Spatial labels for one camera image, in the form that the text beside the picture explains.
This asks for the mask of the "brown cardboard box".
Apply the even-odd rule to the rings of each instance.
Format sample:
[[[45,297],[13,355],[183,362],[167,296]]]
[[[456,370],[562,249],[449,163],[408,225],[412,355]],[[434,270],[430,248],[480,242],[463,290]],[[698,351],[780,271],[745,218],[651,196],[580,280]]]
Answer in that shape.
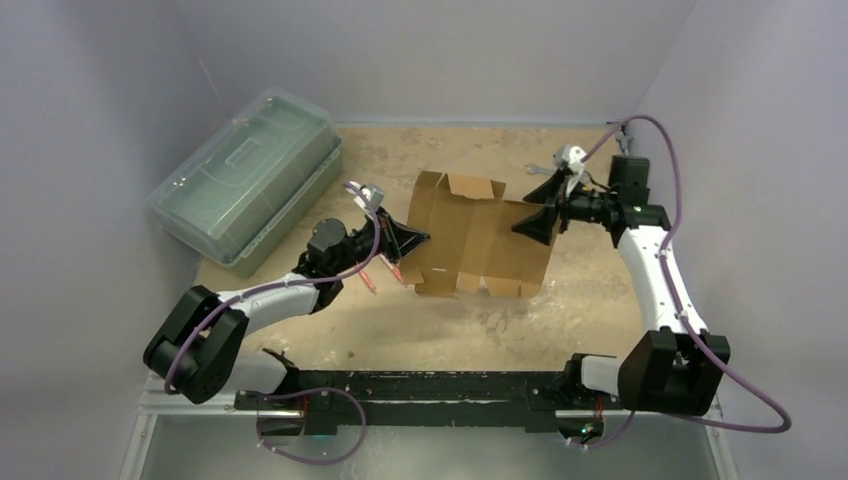
[[[406,224],[430,239],[400,260],[405,283],[431,297],[481,288],[494,297],[536,296],[553,247],[512,231],[541,207],[506,199],[505,190],[495,180],[420,172]]]

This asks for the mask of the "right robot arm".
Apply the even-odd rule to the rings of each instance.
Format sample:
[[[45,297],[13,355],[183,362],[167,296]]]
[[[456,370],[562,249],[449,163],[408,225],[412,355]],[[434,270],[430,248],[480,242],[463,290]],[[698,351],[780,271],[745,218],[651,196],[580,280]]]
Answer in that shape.
[[[650,162],[615,155],[608,184],[584,183],[580,159],[554,162],[551,176],[525,196],[538,212],[513,232],[550,246],[573,221],[599,224],[629,271],[645,332],[623,359],[576,354],[561,381],[564,399],[584,407],[600,393],[632,411],[701,417],[713,403],[723,377],[712,356],[726,362],[728,340],[713,335],[694,311],[667,240],[671,223],[665,208],[649,201]]]

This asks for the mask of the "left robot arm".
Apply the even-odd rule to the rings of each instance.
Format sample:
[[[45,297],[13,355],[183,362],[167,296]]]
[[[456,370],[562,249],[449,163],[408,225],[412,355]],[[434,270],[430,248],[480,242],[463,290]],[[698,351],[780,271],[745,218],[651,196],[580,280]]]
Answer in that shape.
[[[204,403],[227,389],[258,390],[272,408],[297,399],[298,382],[287,375],[283,355],[264,353],[251,361],[240,350],[245,337],[282,320],[324,310],[343,281],[373,258],[397,263],[429,240],[384,209],[368,215],[361,229],[337,218],[318,222],[296,267],[283,277],[236,291],[187,290],[146,346],[145,366],[171,395]]]

